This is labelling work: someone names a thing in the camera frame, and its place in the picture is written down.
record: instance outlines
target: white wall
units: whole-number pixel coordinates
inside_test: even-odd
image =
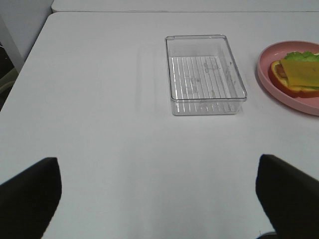
[[[53,0],[0,0],[0,42],[20,72]]]

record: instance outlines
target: bread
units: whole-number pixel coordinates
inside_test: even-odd
[[[290,97],[319,97],[319,87],[289,86],[288,78],[280,61],[274,61],[271,64],[268,75],[273,85]]]

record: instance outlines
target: floor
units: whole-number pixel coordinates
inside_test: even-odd
[[[0,43],[0,79],[5,76],[10,70],[14,68],[10,58],[6,54],[4,48]],[[0,93],[0,111],[10,93],[12,87],[6,89],[5,91]]]

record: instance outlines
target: lettuce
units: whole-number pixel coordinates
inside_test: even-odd
[[[310,51],[305,51],[304,53],[294,51],[288,53],[285,56],[286,60],[294,60],[294,61],[319,61],[319,54],[313,54]]]

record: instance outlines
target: pink plate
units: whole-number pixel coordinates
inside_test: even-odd
[[[284,58],[287,53],[293,51],[311,51],[317,53],[319,52],[319,44],[305,41],[283,41],[267,47],[258,59],[257,72],[259,80],[266,90],[280,102],[295,110],[319,116],[319,97],[292,98],[278,90],[269,79],[268,69],[270,64],[273,61]]]

